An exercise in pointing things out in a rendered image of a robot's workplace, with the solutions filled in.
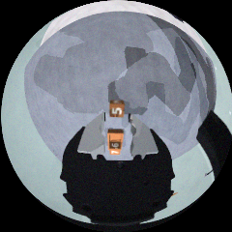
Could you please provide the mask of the orange number cube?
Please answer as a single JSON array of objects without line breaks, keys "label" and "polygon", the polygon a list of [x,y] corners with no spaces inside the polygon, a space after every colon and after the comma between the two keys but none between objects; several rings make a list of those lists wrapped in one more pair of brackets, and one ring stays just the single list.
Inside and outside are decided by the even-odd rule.
[{"label": "orange number cube", "polygon": [[110,142],[110,155],[120,155],[121,146],[120,142]]},{"label": "orange number cube", "polygon": [[111,100],[109,104],[109,117],[124,117],[124,101]]}]

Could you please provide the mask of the brown wooden tray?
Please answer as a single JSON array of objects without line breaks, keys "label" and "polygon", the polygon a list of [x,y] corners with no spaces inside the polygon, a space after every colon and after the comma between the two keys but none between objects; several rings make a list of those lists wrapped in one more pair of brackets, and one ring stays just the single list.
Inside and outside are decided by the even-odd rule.
[{"label": "brown wooden tray", "polygon": [[[122,135],[110,135],[110,134],[122,134]],[[123,143],[123,130],[108,130],[107,138],[108,138],[108,150],[110,142],[120,142],[121,143],[121,150],[122,150],[122,143]]]}]

